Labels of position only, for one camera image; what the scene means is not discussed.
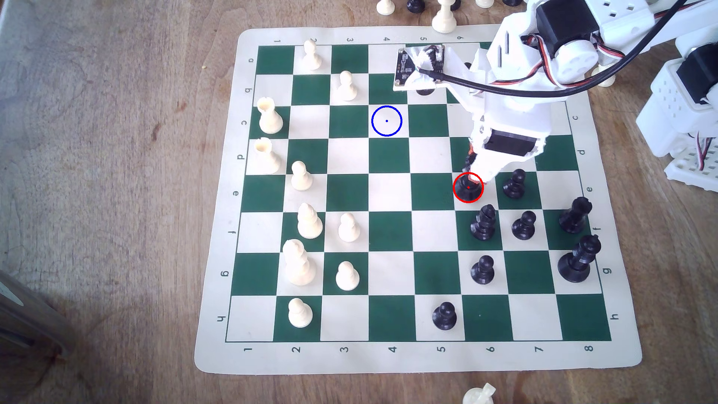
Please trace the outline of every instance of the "wooden table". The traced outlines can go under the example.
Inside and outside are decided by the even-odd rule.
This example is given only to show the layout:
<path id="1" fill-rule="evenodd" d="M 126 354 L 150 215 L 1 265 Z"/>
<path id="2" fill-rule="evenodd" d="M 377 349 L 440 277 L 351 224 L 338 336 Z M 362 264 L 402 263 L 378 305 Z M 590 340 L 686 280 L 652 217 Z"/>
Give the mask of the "wooden table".
<path id="1" fill-rule="evenodd" d="M 718 400 L 718 193 L 666 179 L 635 125 L 673 45 L 591 97 L 643 362 L 628 369 L 236 377 L 193 361 L 236 41 L 255 27 L 430 25 L 374 0 L 7 0 L 0 270 L 81 335 L 28 403 Z M 459 24 L 499 23 L 465 0 Z"/>

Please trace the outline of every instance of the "black chess piece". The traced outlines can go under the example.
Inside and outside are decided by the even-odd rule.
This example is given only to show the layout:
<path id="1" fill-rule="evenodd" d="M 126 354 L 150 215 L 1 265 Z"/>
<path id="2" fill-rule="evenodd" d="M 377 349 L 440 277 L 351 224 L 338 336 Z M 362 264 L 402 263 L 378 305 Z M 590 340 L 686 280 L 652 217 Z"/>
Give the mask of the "black chess piece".
<path id="1" fill-rule="evenodd" d="M 511 178 L 503 184 L 503 193 L 511 199 L 519 199 L 526 192 L 523 182 L 526 180 L 526 171 L 517 168 L 511 173 Z"/>
<path id="2" fill-rule="evenodd" d="M 479 262 L 471 267 L 471 278 L 474 282 L 486 285 L 491 282 L 494 277 L 493 258 L 483 255 L 479 258 Z"/>
<path id="3" fill-rule="evenodd" d="M 406 8 L 414 14 L 421 14 L 424 12 L 426 4 L 424 0 L 408 0 L 406 2 Z"/>
<path id="4" fill-rule="evenodd" d="M 473 202 L 481 195 L 481 183 L 475 183 L 469 179 L 471 174 L 459 177 L 454 184 L 454 192 L 463 201 Z"/>
<path id="5" fill-rule="evenodd" d="M 532 211 L 525 211 L 521 217 L 516 219 L 511 225 L 511 232 L 519 240 L 528 240 L 536 233 L 536 214 Z"/>
<path id="6" fill-rule="evenodd" d="M 434 325 L 440 330 L 450 330 L 456 325 L 456 309 L 449 302 L 443 302 L 432 315 Z"/>
<path id="7" fill-rule="evenodd" d="M 481 207 L 470 225 L 471 235 L 481 241 L 489 240 L 496 232 L 496 209 L 490 203 Z"/>
<path id="8" fill-rule="evenodd" d="M 585 235 L 574 246 L 573 252 L 567 252 L 559 259 L 559 274 L 569 282 L 578 283 L 586 280 L 591 273 L 589 265 L 601 251 L 601 241 L 597 235 Z"/>
<path id="9" fill-rule="evenodd" d="M 559 216 L 559 226 L 568 233 L 577 234 L 586 226 L 586 215 L 591 213 L 593 204 L 588 198 L 579 196 L 571 203 L 571 208 Z"/>

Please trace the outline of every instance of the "white chess piece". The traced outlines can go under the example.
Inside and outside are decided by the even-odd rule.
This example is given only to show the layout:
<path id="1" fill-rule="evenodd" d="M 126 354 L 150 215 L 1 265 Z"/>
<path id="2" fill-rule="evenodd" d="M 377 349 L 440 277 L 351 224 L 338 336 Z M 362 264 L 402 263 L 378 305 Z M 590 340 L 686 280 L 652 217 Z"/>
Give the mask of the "white chess piece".
<path id="1" fill-rule="evenodd" d="M 292 285 L 308 285 L 315 276 L 317 276 L 317 269 L 314 268 L 309 258 L 298 257 L 291 264 L 286 264 L 286 278 Z"/>
<path id="2" fill-rule="evenodd" d="M 272 151 L 271 140 L 266 137 L 260 137 L 254 142 L 254 149 L 259 154 L 261 171 L 265 174 L 274 174 L 279 170 L 281 160 L 275 152 Z"/>
<path id="3" fill-rule="evenodd" d="M 611 64 L 609 64 L 609 65 L 606 65 L 606 66 L 598 65 L 598 67 L 596 67 L 595 69 L 593 69 L 593 71 L 591 72 L 591 75 L 597 75 L 598 73 L 601 73 L 602 71 L 608 69 L 609 67 L 611 67 L 611 66 L 613 66 L 613 65 L 615 65 L 615 64 L 616 64 L 616 62 L 613 62 L 613 63 L 611 63 Z M 598 86 L 599 86 L 599 87 L 610 87 L 610 86 L 613 85 L 613 83 L 615 83 L 615 81 L 616 81 L 616 75 L 612 75 L 611 77 L 609 77 L 609 78 L 607 78 L 606 80 L 604 80 L 602 83 L 599 83 Z"/>
<path id="4" fill-rule="evenodd" d="M 301 161 L 292 163 L 292 187 L 296 190 L 307 190 L 312 186 L 312 175 L 307 172 L 307 166 Z"/>
<path id="5" fill-rule="evenodd" d="M 299 235 L 305 239 L 316 239 L 324 229 L 322 220 L 319 219 L 317 211 L 308 203 L 299 205 L 297 211 L 297 230 Z"/>
<path id="6" fill-rule="evenodd" d="M 354 290 L 359 285 L 359 272 L 349 261 L 342 261 L 336 276 L 337 286 L 341 290 Z"/>
<path id="7" fill-rule="evenodd" d="M 257 109 L 262 114 L 259 118 L 259 129 L 266 134 L 274 134 L 281 130 L 284 121 L 276 112 L 274 100 L 262 97 L 257 100 Z"/>
<path id="8" fill-rule="evenodd" d="M 432 28 L 442 34 L 448 34 L 456 29 L 456 19 L 451 11 L 451 6 L 456 0 L 439 0 L 442 8 L 439 9 L 437 15 L 432 19 Z"/>
<path id="9" fill-rule="evenodd" d="M 354 219 L 354 215 L 346 213 L 339 219 L 339 238 L 347 243 L 351 243 L 359 238 L 359 226 Z"/>
<path id="10" fill-rule="evenodd" d="M 288 265 L 295 265 L 307 260 L 307 251 L 304 249 L 304 243 L 297 239 L 289 239 L 284 242 L 281 248 L 284 254 L 284 261 Z"/>
<path id="11" fill-rule="evenodd" d="M 493 404 L 491 396 L 496 392 L 496 387 L 486 383 L 484 388 L 474 387 L 464 394 L 462 404 Z"/>
<path id="12" fill-rule="evenodd" d="M 379 0 L 376 4 L 376 12 L 381 15 L 389 15 L 394 12 L 394 2 L 392 0 Z"/>
<path id="13" fill-rule="evenodd" d="M 344 70 L 339 74 L 337 93 L 342 101 L 352 101 L 357 96 L 357 86 L 353 83 L 352 73 Z"/>
<path id="14" fill-rule="evenodd" d="M 317 55 L 317 43 L 313 40 L 304 41 L 306 55 L 302 60 L 304 66 L 309 70 L 316 70 L 322 65 L 322 58 Z"/>
<path id="15" fill-rule="evenodd" d="M 289 301 L 289 323 L 298 329 L 303 329 L 312 322 L 312 308 L 300 298 Z"/>

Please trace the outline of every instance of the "chessboard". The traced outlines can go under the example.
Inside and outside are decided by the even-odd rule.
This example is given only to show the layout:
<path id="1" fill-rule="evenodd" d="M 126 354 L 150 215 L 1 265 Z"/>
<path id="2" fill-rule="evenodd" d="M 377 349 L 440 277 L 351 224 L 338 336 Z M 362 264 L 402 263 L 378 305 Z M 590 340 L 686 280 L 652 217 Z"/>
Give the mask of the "chessboard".
<path id="1" fill-rule="evenodd" d="M 238 40 L 210 251 L 195 347 L 205 372 L 292 375 L 382 372 L 629 367 L 641 361 L 638 330 L 618 243 L 588 96 L 555 103 L 553 132 L 535 159 L 506 167 L 464 203 L 452 192 L 462 172 L 473 120 L 449 91 L 428 96 L 392 90 L 401 48 L 445 44 L 466 61 L 488 48 L 498 26 L 251 29 Z M 313 39 L 322 58 L 302 64 Z M 339 73 L 358 95 L 342 101 Z M 271 97 L 283 126 L 260 130 L 257 100 Z M 279 171 L 261 172 L 254 145 L 271 140 Z M 313 184 L 298 191 L 291 166 L 305 163 Z M 522 198 L 504 195 L 511 171 L 526 171 Z M 569 234 L 558 225 L 578 196 L 593 205 L 589 225 Z M 297 231 L 308 203 L 324 230 Z M 495 235 L 479 241 L 470 223 L 481 206 L 497 211 Z M 536 233 L 514 237 L 522 212 Z M 344 242 L 337 229 L 350 212 L 360 229 Z M 589 277 L 570 283 L 559 258 L 584 234 L 602 249 Z M 282 246 L 300 239 L 316 276 L 296 286 Z M 493 258 L 495 277 L 476 283 L 471 267 Z M 335 282 L 341 262 L 360 276 L 351 291 Z M 288 319 L 301 298 L 308 326 Z M 455 306 L 456 325 L 438 329 L 434 309 Z"/>

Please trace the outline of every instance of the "blue circle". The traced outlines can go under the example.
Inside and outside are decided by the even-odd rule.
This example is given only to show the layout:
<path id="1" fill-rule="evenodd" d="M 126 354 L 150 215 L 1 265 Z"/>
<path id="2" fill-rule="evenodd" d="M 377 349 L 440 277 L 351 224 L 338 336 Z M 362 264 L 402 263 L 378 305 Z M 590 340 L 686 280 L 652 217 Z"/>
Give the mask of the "blue circle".
<path id="1" fill-rule="evenodd" d="M 399 115 L 399 128 L 397 128 L 394 132 L 391 132 L 390 134 L 383 134 L 383 133 L 381 133 L 380 131 L 376 130 L 376 127 L 374 126 L 374 116 L 376 116 L 376 113 L 379 112 L 379 110 L 382 109 L 382 108 L 391 108 L 391 109 L 393 109 L 394 111 L 396 111 L 396 113 Z M 399 132 L 399 130 L 401 129 L 401 124 L 402 124 L 403 122 L 404 122 L 404 119 L 401 118 L 401 112 L 399 112 L 398 109 L 392 107 L 391 105 L 380 106 L 379 108 L 376 109 L 376 111 L 374 111 L 373 114 L 371 114 L 371 129 L 374 129 L 374 132 L 376 132 L 376 133 L 378 133 L 378 134 L 380 134 L 381 136 L 384 136 L 384 137 L 390 137 L 390 136 L 393 136 L 393 135 L 397 134 L 397 133 Z"/>

